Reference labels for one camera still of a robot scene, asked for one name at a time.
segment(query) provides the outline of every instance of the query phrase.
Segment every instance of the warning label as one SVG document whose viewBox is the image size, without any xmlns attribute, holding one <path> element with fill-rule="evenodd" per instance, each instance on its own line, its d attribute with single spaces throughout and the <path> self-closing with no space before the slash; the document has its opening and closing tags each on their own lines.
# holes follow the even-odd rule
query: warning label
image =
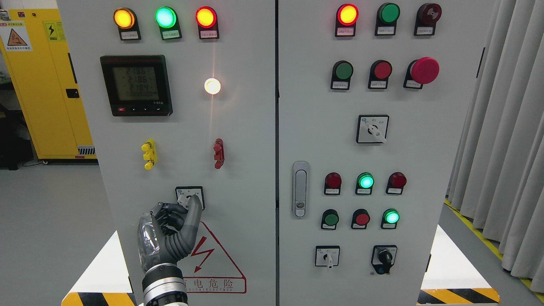
<svg viewBox="0 0 544 306">
<path fill-rule="evenodd" d="M 44 29 L 49 41 L 66 41 L 62 21 L 44 21 Z"/>
<path fill-rule="evenodd" d="M 0 21 L 0 38 L 6 51 L 32 51 L 24 21 Z"/>
<path fill-rule="evenodd" d="M 180 262 L 187 292 L 246 293 L 245 275 L 204 222 L 198 233 L 191 256 Z"/>
</svg>

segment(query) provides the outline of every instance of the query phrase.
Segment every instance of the red lightning bolt symbol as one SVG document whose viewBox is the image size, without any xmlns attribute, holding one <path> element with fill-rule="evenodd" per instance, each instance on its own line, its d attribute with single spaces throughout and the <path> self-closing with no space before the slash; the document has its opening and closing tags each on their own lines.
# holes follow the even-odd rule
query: red lightning bolt symbol
<svg viewBox="0 0 544 306">
<path fill-rule="evenodd" d="M 207 238 L 204 237 L 204 236 L 203 236 L 202 238 L 200 238 L 199 243 L 196 245 L 196 248 L 194 249 L 193 253 L 191 254 L 191 257 L 193 257 L 193 256 L 197 256 L 197 255 L 200 255 L 200 254 L 208 253 L 208 254 L 206 255 L 206 257 L 204 257 L 204 260 L 203 260 L 198 266 L 195 267 L 195 272 L 194 272 L 194 273 L 196 273 L 196 272 L 198 272 L 200 269 L 202 269 L 202 268 L 201 268 L 202 264 L 206 261 L 206 259 L 208 259 L 208 257 L 209 257 L 210 255 L 212 255 L 213 251 L 215 250 L 215 249 L 211 249 L 211 250 L 206 250 L 206 251 L 198 252 L 198 250 L 199 250 L 200 247 L 204 244 L 204 242 L 206 241 L 206 239 L 207 239 Z"/>
</svg>

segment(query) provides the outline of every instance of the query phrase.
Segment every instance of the yellow terminal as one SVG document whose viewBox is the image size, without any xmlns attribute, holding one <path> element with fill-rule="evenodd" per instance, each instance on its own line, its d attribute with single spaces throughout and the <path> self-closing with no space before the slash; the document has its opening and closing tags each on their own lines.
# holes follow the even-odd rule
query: yellow terminal
<svg viewBox="0 0 544 306">
<path fill-rule="evenodd" d="M 155 141 L 153 139 L 148 139 L 141 146 L 141 150 L 145 152 L 143 158 L 147 163 L 144 165 L 144 169 L 151 170 L 153 166 L 157 163 L 157 152 L 155 150 Z"/>
</svg>

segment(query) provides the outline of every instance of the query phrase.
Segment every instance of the white indicator light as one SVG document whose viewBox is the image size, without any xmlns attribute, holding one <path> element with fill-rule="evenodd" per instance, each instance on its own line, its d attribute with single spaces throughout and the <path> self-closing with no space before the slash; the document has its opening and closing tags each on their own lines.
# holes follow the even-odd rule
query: white indicator light
<svg viewBox="0 0 544 306">
<path fill-rule="evenodd" d="M 221 90 L 221 83 L 216 78 L 209 78 L 204 82 L 204 89 L 207 93 L 215 95 Z"/>
</svg>

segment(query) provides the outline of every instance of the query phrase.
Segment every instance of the yellow safety cabinet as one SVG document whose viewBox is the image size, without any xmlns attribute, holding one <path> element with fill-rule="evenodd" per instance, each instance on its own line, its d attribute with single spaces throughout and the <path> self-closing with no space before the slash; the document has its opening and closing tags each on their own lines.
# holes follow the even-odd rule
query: yellow safety cabinet
<svg viewBox="0 0 544 306">
<path fill-rule="evenodd" d="M 0 20 L 2 55 L 38 158 L 96 159 L 59 11 L 9 15 Z"/>
</svg>

